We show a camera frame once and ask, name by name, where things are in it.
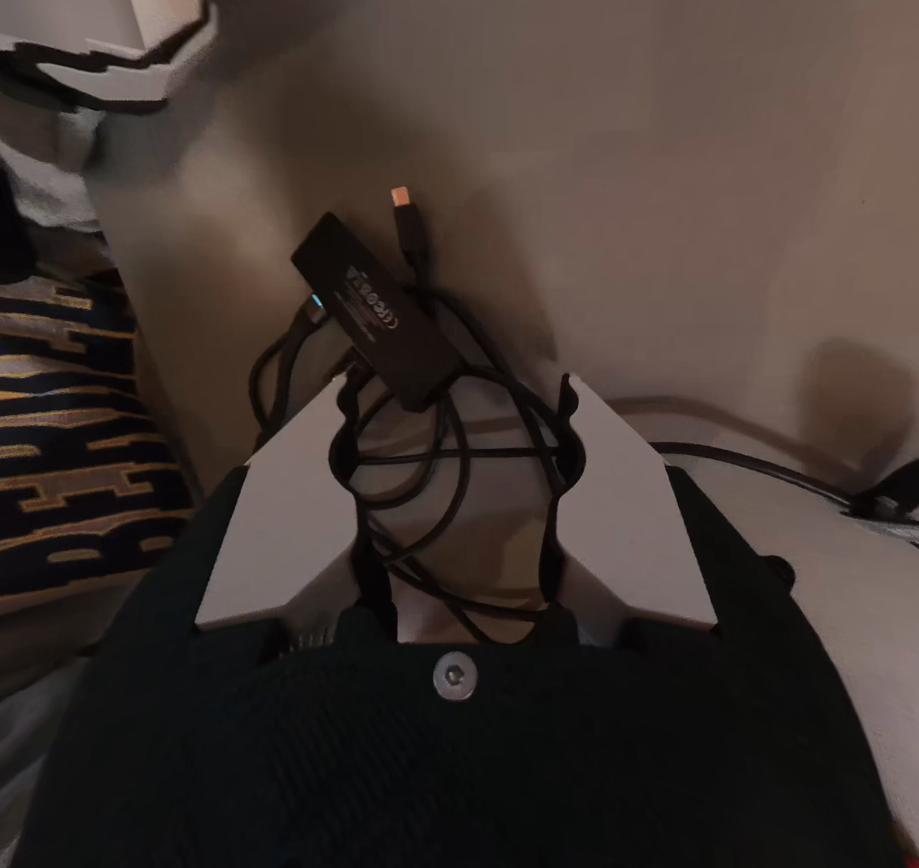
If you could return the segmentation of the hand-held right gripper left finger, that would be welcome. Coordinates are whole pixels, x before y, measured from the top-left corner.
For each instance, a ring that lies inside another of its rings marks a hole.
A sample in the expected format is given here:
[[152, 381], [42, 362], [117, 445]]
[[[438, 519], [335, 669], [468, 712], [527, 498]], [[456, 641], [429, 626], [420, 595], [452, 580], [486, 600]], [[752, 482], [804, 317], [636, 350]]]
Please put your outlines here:
[[357, 506], [329, 464], [346, 420], [337, 403], [346, 381], [333, 378], [247, 462], [199, 630], [276, 619], [288, 632], [333, 632], [359, 597], [349, 562]]

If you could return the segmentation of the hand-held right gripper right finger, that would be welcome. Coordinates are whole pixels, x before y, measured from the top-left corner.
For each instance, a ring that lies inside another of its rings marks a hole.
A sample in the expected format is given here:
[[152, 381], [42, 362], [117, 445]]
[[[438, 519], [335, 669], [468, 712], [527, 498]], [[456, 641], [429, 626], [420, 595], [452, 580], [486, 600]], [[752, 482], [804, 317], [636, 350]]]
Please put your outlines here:
[[710, 630], [717, 617], [666, 462], [583, 380], [566, 385], [584, 461], [557, 506], [558, 603], [580, 632], [619, 632], [635, 618]]

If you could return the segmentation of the black usb hub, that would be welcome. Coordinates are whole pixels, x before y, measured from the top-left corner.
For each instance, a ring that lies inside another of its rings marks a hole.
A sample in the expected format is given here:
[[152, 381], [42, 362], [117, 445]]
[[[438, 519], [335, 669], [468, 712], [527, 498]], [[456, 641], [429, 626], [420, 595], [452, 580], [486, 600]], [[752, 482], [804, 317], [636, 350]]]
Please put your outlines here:
[[405, 411], [429, 409], [464, 372], [457, 347], [334, 213], [291, 261]]

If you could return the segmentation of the person's patterned pants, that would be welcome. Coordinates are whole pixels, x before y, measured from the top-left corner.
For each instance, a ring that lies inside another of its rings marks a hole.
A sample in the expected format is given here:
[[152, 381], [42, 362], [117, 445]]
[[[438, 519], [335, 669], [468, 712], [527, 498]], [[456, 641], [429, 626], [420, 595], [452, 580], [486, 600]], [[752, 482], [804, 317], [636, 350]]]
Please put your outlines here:
[[193, 515], [118, 271], [95, 237], [37, 231], [2, 284], [2, 598], [142, 572]]

